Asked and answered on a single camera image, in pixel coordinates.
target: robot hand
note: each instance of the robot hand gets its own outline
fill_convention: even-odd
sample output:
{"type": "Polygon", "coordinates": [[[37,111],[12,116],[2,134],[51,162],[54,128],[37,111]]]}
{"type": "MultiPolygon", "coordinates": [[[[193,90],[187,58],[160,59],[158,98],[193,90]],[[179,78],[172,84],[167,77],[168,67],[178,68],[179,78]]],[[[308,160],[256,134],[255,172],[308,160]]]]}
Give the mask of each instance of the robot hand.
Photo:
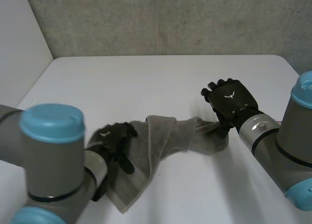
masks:
{"type": "Polygon", "coordinates": [[[258,110],[256,100],[239,80],[220,79],[217,84],[211,82],[208,87],[211,91],[204,88],[201,95],[210,103],[219,119],[219,135],[222,138],[235,126],[235,118],[240,111],[246,108],[258,110]]]}
{"type": "Polygon", "coordinates": [[[135,168],[125,155],[132,137],[137,137],[137,131],[127,122],[107,125],[93,134],[88,150],[106,151],[108,161],[118,162],[126,174],[133,174],[135,168]]]}

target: light blue cap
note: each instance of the light blue cap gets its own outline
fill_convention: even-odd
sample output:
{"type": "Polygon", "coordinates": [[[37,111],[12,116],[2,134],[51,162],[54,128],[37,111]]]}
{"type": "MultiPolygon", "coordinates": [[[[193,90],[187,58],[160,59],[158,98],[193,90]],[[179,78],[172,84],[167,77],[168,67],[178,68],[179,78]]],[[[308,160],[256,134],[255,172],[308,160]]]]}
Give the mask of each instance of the light blue cap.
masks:
{"type": "Polygon", "coordinates": [[[66,222],[43,208],[24,207],[14,215],[10,224],[66,224],[66,222]]]}
{"type": "Polygon", "coordinates": [[[292,89],[292,99],[299,105],[312,109],[312,71],[302,74],[292,89]]]}
{"type": "Polygon", "coordinates": [[[83,113],[70,105],[39,104],[23,111],[19,120],[22,132],[46,143],[72,143],[84,136],[83,113]]]}
{"type": "Polygon", "coordinates": [[[305,179],[288,188],[284,196],[289,199],[294,206],[303,211],[312,210],[312,178],[305,179]]]}

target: black band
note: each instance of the black band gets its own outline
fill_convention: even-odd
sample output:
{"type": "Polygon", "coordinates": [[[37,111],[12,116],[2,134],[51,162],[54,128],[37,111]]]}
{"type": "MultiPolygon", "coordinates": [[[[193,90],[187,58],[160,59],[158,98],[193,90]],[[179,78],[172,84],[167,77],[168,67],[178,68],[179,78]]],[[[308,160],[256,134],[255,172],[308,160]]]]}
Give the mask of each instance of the black band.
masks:
{"type": "Polygon", "coordinates": [[[15,114],[15,113],[19,113],[19,112],[22,112],[23,110],[20,110],[20,109],[16,109],[16,110],[13,110],[11,112],[8,112],[4,115],[1,116],[0,118],[0,123],[2,123],[5,119],[7,119],[8,117],[10,117],[11,115],[15,114]]]}
{"type": "Polygon", "coordinates": [[[82,183],[79,187],[77,187],[75,190],[64,194],[64,195],[60,195],[60,196],[55,196],[55,197],[41,197],[41,196],[35,196],[33,194],[31,194],[30,192],[28,192],[28,196],[30,199],[32,199],[33,201],[37,201],[37,202],[41,202],[41,203],[50,203],[50,202],[57,202],[57,201],[61,201],[64,200],[68,197],[71,197],[72,195],[74,195],[75,193],[77,193],[80,188],[82,186],[82,183]]]}
{"type": "Polygon", "coordinates": [[[94,176],[94,174],[92,173],[92,171],[89,168],[87,168],[87,167],[84,167],[84,171],[86,171],[92,177],[96,187],[98,187],[97,179],[94,176]]]}
{"type": "MultiPolygon", "coordinates": [[[[97,185],[97,180],[96,180],[94,174],[92,173],[92,171],[90,169],[88,169],[87,167],[84,168],[84,171],[87,172],[92,177],[92,179],[94,180],[95,184],[97,185]]],[[[37,202],[41,202],[41,203],[57,202],[57,201],[64,200],[64,199],[66,199],[68,197],[71,197],[72,195],[76,194],[81,189],[82,184],[83,184],[83,182],[81,183],[81,185],[79,187],[77,187],[73,191],[71,191],[71,192],[69,192],[67,194],[64,194],[64,195],[60,195],[60,196],[40,197],[40,196],[35,196],[35,195],[31,194],[30,192],[28,192],[28,196],[33,201],[37,201],[37,202]]]]}
{"type": "Polygon", "coordinates": [[[309,167],[309,168],[312,168],[312,163],[311,162],[306,162],[306,161],[303,161],[297,157],[294,157],[292,156],[291,154],[289,154],[288,152],[286,152],[277,142],[277,140],[275,141],[275,146],[277,148],[277,150],[284,156],[286,157],[287,159],[297,163],[297,164],[300,164],[300,165],[303,165],[305,167],[309,167]]]}
{"type": "Polygon", "coordinates": [[[268,130],[266,132],[264,132],[262,135],[259,136],[258,139],[256,139],[256,141],[254,141],[253,146],[252,146],[252,154],[254,155],[254,151],[256,149],[256,147],[258,146],[258,144],[260,143],[261,140],[263,140],[265,137],[267,137],[268,135],[277,132],[279,130],[279,128],[275,128],[275,129],[271,129],[268,130]]]}

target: table surface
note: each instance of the table surface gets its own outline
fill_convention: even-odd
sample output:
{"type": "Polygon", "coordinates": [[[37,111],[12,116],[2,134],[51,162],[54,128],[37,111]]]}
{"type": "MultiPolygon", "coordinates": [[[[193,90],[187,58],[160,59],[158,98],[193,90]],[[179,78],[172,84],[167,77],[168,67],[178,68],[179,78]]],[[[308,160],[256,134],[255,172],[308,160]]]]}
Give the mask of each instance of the table surface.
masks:
{"type": "MultiPolygon", "coordinates": [[[[261,111],[281,120],[298,78],[281,57],[131,56],[54,60],[19,107],[58,102],[80,108],[86,140],[108,123],[144,121],[148,115],[216,120],[200,95],[211,81],[239,79],[261,111]]],[[[1,163],[11,210],[24,200],[22,170],[1,163]]],[[[312,212],[295,209],[257,163],[237,132],[229,148],[213,156],[177,153],[161,162],[139,200],[124,215],[104,197],[90,202],[79,224],[306,224],[312,212]]]]}

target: towel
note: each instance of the towel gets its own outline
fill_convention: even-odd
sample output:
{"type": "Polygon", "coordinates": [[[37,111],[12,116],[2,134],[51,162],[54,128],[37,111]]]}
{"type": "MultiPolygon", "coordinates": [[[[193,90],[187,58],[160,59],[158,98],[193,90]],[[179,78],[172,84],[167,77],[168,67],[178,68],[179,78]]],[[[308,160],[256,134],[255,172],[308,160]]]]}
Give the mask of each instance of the towel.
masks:
{"type": "Polygon", "coordinates": [[[198,117],[177,121],[174,117],[148,116],[145,122],[130,122],[138,133],[127,156],[135,172],[127,175],[118,165],[108,166],[106,195],[121,213],[125,213],[153,179],[160,161],[176,152],[193,150],[211,155],[224,150],[228,137],[220,139],[218,122],[198,117]]]}

